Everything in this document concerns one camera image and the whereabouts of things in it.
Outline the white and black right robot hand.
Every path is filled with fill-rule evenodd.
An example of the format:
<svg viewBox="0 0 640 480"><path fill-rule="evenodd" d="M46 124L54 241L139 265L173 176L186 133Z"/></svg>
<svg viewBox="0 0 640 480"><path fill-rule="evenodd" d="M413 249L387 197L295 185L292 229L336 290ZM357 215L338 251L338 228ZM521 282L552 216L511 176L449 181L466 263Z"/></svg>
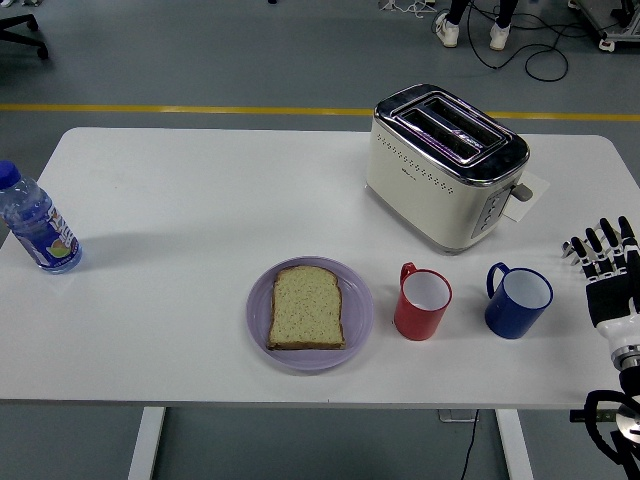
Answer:
<svg viewBox="0 0 640 480"><path fill-rule="evenodd" d="M624 216L618 229L602 218L570 245L587 279L588 312L612 357L639 348L639 242Z"/></svg>

